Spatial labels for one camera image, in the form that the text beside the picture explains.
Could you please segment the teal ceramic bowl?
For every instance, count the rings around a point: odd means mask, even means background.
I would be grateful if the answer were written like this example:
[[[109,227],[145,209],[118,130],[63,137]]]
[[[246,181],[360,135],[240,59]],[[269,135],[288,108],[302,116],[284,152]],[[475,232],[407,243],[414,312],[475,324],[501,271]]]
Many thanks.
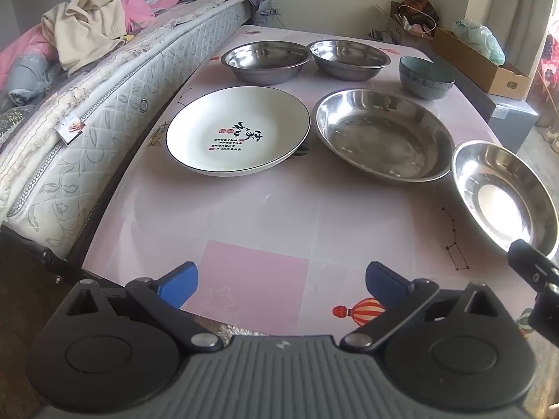
[[[441,100],[455,84],[438,64],[411,56],[400,58],[399,77],[406,91],[423,100]]]

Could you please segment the steel bowl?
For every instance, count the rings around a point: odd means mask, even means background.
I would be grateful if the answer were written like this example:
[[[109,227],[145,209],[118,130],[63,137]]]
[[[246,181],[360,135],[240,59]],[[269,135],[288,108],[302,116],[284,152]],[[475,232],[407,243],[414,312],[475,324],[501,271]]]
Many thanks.
[[[347,40],[321,40],[307,46],[318,69],[327,76],[362,82],[375,78],[391,64],[378,48]]]
[[[259,86],[285,83],[298,76],[311,60],[302,44],[287,41],[258,41],[230,49],[221,62],[245,83]]]

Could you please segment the white ceramic plate with calligraphy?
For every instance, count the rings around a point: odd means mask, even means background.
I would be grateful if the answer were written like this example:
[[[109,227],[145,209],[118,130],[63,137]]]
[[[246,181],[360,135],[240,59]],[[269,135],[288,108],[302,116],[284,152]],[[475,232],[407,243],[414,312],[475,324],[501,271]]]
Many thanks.
[[[239,86],[193,100],[169,123],[166,147],[183,167],[239,177],[282,163],[311,130],[306,106],[284,91]]]

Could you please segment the large steel plate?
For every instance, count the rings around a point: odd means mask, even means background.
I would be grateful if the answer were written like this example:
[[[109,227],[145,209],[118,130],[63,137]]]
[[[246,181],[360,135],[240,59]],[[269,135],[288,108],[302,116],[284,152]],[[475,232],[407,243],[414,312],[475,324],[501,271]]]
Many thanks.
[[[558,213],[551,194],[521,158],[500,145],[472,140],[456,147],[456,191],[488,238],[508,251],[518,239],[552,259],[558,251]]]
[[[407,98],[370,89],[323,96],[314,107],[321,142],[337,157],[388,184],[446,176],[455,149],[438,116]]]

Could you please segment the white quilted mattress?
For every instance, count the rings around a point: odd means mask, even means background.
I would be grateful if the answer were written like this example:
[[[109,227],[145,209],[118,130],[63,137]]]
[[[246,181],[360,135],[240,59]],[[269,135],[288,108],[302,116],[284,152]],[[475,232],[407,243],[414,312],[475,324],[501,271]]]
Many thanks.
[[[66,257],[140,135],[250,16],[248,0],[180,3],[32,107],[1,145],[1,223]]]

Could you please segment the green white plastic bag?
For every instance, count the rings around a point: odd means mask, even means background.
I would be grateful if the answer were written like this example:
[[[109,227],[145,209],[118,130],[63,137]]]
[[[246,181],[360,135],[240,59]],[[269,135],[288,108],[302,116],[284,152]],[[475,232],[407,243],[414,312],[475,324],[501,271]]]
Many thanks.
[[[474,48],[492,63],[497,66],[505,64],[506,57],[498,40],[491,30],[481,23],[471,19],[455,21],[453,32],[463,43]]]

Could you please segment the beige cloth on bed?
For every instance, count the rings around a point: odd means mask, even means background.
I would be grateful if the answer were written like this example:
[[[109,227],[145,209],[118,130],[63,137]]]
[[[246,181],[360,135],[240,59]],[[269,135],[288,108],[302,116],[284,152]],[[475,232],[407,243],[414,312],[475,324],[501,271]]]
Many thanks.
[[[41,30],[69,76],[124,44],[127,35],[121,0],[69,0],[58,4],[43,14]]]

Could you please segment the white sneakers by window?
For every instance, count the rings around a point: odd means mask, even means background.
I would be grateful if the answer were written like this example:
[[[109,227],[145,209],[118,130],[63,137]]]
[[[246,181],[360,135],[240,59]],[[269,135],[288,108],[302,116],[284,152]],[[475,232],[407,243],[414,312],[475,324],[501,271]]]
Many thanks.
[[[551,146],[555,153],[559,153],[559,132],[547,127],[542,133],[543,139]]]

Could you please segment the open box with clutter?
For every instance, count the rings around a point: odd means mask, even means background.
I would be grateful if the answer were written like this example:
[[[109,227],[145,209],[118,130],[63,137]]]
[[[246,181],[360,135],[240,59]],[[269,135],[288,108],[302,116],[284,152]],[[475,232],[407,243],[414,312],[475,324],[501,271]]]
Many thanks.
[[[385,12],[387,31],[395,44],[429,46],[434,40],[440,17],[429,0],[392,1]]]

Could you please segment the brown cardboard box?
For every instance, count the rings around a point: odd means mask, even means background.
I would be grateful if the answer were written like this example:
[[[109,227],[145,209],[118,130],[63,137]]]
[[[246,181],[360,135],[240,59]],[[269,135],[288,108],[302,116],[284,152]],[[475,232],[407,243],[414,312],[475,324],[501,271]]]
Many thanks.
[[[531,80],[520,69],[510,63],[492,63],[451,31],[437,28],[432,49],[487,94],[524,100],[529,92]]]

